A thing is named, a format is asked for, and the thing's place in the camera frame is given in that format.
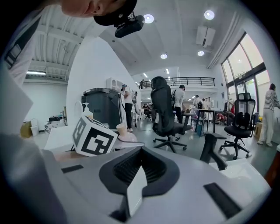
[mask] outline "fluorescent light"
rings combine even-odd
[[[205,13],[204,13],[204,17],[208,20],[212,20],[214,19],[215,17],[215,13],[212,12],[211,10],[207,10]]]
[[[154,21],[154,17],[150,14],[144,15],[145,23],[152,23]]]
[[[161,55],[161,59],[166,59],[168,56],[167,56],[167,54],[162,54]]]
[[[197,53],[197,55],[198,55],[198,56],[203,56],[203,55],[204,55],[204,51],[199,51],[199,52]]]
[[[29,75],[46,75],[45,72],[32,72],[32,71],[27,71],[26,74],[29,74]]]

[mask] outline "railing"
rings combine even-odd
[[[167,84],[170,86],[215,86],[215,78],[207,77],[181,77],[181,78],[170,78],[165,79]],[[151,82],[146,81],[139,83],[139,89],[151,88]]]

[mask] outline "floor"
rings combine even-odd
[[[164,139],[163,137],[159,137],[155,132],[153,132],[152,126],[153,124],[150,120],[144,119],[137,122],[137,128],[133,127],[133,133],[138,138],[138,141],[144,142],[146,144],[146,147],[148,148],[153,148],[155,145],[160,144],[160,142],[154,143],[154,138]],[[212,128],[213,124],[209,124],[209,131],[213,130]],[[227,135],[227,133],[224,131],[224,126],[222,125],[216,125],[216,133],[227,137],[227,140],[229,141],[233,141],[234,139],[232,136]],[[181,139],[178,141],[179,143],[187,144],[187,150],[185,151],[183,151],[182,147],[180,146],[174,146],[178,154],[189,156],[195,159],[200,158],[205,142],[203,136],[199,138],[196,133],[190,130],[183,136],[176,136],[181,137]],[[49,134],[47,133],[39,133],[39,135],[27,139],[27,141],[34,141],[40,149],[44,149],[48,137]],[[257,139],[255,137],[247,138],[243,141],[245,143],[245,148],[252,152],[252,156],[248,158],[248,161],[258,170],[258,172],[262,176],[264,176],[274,159],[277,145],[274,143],[273,147],[266,147],[264,145],[260,146],[257,144]],[[218,140],[215,151],[219,152],[219,148],[223,144],[224,140]],[[171,149],[168,147],[162,147],[161,149],[171,151]],[[221,152],[219,152],[219,154],[225,161],[230,161],[235,156],[235,150],[234,148],[224,148]],[[238,159],[245,157],[246,153],[242,150],[239,150]]]

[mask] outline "black mesh office chair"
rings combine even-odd
[[[153,109],[157,113],[153,130],[161,137],[168,137],[167,140],[157,138],[154,139],[154,142],[163,142],[157,145],[155,148],[168,145],[171,150],[176,153],[173,145],[179,145],[183,146],[183,150],[186,150],[187,145],[171,141],[171,136],[175,136],[175,134],[183,135],[185,134],[185,131],[191,129],[191,126],[188,125],[189,116],[185,116],[186,118],[184,125],[174,122],[174,115],[171,105],[171,90],[163,77],[158,76],[152,79],[151,86],[152,92],[150,96],[153,102]]]
[[[249,156],[250,151],[242,147],[238,143],[238,140],[242,141],[242,138],[252,138],[256,125],[255,115],[253,115],[255,106],[256,102],[251,98],[249,93],[238,94],[238,99],[234,102],[235,116],[233,123],[231,126],[226,126],[224,130],[228,134],[235,136],[235,140],[234,142],[225,141],[224,145],[220,147],[220,150],[223,147],[234,147],[236,156],[233,157],[233,160],[237,159],[238,149],[247,152],[246,158]]]

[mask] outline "white cube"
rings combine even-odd
[[[77,153],[97,156],[110,153],[118,135],[97,120],[81,116],[72,135]]]

